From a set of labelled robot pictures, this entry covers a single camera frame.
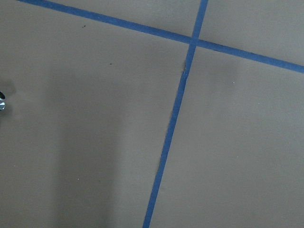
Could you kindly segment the chrome PPR valve fitting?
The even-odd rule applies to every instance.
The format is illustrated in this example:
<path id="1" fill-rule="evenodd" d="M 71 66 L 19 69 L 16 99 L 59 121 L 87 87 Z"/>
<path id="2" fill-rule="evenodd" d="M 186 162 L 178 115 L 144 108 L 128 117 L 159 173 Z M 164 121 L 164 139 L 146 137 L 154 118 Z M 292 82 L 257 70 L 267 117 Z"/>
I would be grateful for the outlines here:
<path id="1" fill-rule="evenodd" d="M 5 94 L 2 91 L 0 91 L 0 110 L 1 111 L 3 111 L 6 107 L 5 100 L 6 100 Z"/>

